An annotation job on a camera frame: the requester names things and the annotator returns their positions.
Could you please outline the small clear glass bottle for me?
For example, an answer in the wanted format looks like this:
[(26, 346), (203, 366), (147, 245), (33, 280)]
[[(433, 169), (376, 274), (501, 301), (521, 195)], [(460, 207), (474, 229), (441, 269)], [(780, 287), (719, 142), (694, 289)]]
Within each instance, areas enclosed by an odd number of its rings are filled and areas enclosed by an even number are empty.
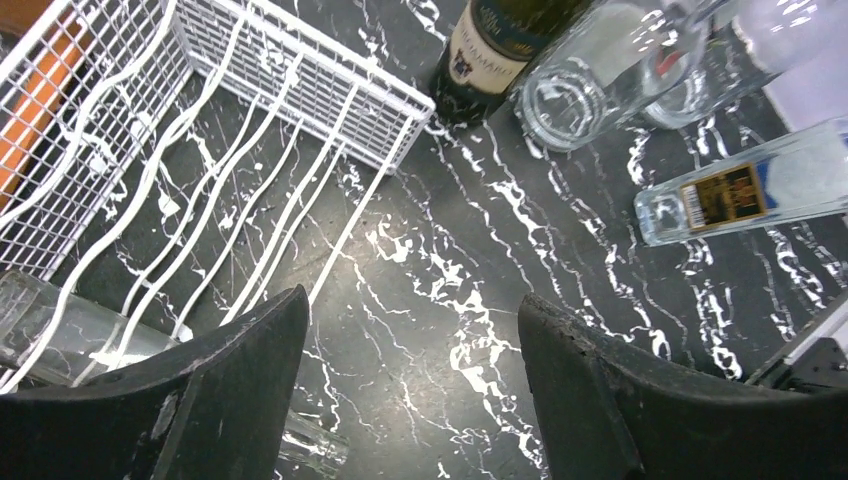
[[(19, 368), (46, 331), (60, 289), (20, 271), (1, 273), (1, 365)], [(78, 386), (107, 372), (117, 357), (128, 318), (82, 297), (71, 296), (63, 323), (29, 371), (30, 379), (60, 386)], [(334, 479), (349, 455), (345, 438), (319, 421), (291, 410), (278, 456)]]

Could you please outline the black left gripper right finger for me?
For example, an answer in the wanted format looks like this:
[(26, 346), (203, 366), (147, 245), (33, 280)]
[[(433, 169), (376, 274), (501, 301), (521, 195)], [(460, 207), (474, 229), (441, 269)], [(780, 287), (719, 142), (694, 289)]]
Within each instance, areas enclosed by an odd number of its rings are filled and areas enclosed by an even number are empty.
[(555, 479), (843, 479), (847, 390), (718, 378), (529, 294), (517, 314)]

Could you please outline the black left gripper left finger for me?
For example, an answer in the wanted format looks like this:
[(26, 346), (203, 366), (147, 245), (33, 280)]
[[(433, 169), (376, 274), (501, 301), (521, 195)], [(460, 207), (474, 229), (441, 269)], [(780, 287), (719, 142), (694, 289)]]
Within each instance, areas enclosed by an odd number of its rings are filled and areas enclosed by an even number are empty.
[(271, 478), (309, 318), (296, 286), (82, 386), (4, 395), (2, 477)]

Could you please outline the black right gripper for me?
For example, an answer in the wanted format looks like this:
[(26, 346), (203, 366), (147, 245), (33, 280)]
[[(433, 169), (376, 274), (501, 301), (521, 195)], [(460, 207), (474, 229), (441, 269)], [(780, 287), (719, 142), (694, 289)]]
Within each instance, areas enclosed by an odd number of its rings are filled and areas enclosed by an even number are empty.
[(847, 305), (822, 310), (746, 384), (785, 391), (846, 391)]

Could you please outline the dark green tall wine bottle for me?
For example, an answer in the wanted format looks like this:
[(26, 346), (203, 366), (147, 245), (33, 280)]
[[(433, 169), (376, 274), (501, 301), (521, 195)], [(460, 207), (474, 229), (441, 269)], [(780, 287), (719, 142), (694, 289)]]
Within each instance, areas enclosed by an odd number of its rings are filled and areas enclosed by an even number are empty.
[(466, 4), (430, 80), (447, 125), (481, 123), (522, 71), (592, 5), (582, 0), (473, 0)]

